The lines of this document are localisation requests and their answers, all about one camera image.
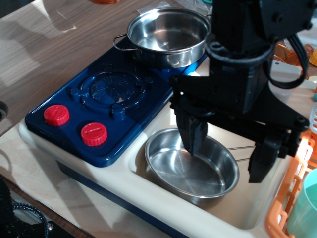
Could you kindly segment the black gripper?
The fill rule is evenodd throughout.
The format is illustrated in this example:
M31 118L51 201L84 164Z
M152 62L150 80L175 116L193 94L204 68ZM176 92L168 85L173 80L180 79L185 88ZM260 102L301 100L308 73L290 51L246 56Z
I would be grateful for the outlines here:
M271 86L290 90L304 82L307 60L299 77L283 82L271 75L273 48L239 54L217 46L207 49L208 76L173 76L171 106L184 148L195 155L213 124L255 142L249 183L261 183L277 157L294 156L308 120L278 99Z

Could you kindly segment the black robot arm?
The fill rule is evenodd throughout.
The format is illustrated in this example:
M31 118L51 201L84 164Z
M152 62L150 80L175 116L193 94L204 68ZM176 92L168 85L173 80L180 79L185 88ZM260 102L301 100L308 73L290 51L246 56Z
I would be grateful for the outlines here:
M209 75L173 76L171 107L185 149L197 154L208 124L255 143L249 181L260 183L277 158L294 156L309 121L279 100L270 86L288 90L306 78L308 59L298 32L312 27L314 0L216 0L205 39ZM303 72L291 82L271 77L278 41L288 39Z

